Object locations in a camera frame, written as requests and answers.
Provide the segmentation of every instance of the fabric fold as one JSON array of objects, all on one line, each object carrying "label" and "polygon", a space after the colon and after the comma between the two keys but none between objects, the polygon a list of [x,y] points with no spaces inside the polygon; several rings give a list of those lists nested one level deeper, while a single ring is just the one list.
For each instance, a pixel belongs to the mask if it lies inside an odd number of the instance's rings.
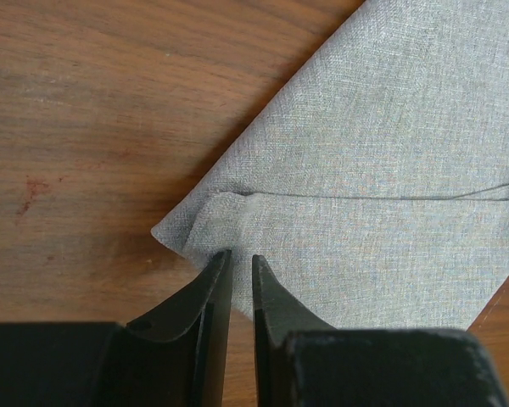
[{"label": "fabric fold", "polygon": [[509,1],[368,0],[154,229],[337,326],[467,327],[509,274]]}]

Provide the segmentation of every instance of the linen cloth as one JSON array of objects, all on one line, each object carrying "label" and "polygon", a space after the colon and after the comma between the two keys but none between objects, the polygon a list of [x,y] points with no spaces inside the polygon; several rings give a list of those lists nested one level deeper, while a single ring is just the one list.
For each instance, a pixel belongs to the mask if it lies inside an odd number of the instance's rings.
[{"label": "linen cloth", "polygon": [[368,0],[152,230],[337,327],[467,328],[509,275],[509,0]]}]

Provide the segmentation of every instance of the wooden table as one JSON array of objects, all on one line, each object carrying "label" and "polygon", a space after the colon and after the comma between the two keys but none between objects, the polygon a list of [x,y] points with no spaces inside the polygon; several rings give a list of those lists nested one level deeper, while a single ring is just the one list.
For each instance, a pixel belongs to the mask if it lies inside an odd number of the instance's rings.
[{"label": "wooden table", "polygon": [[[0,321],[128,321],[194,270],[149,229],[360,5],[0,0]],[[509,280],[472,330],[509,390]],[[234,314],[225,405],[254,405]]]}]

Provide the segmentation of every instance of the black clamp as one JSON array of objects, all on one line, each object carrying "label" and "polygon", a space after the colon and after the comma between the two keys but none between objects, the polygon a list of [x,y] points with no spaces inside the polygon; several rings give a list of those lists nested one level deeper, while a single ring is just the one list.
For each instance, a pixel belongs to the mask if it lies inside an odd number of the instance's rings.
[{"label": "black clamp", "polygon": [[[219,406],[231,252],[126,325],[0,324],[0,406]],[[447,329],[337,330],[253,257],[258,404],[509,406],[486,350]]]}]

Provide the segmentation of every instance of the wooden surface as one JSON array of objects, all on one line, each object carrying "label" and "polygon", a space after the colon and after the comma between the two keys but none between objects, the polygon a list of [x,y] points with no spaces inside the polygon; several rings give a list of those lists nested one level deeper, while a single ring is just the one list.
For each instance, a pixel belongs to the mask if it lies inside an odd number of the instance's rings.
[{"label": "wooden surface", "polygon": [[[0,321],[128,321],[194,271],[149,229],[360,5],[0,1]],[[473,325],[509,390],[509,281]],[[254,405],[232,317],[224,405]]]}]

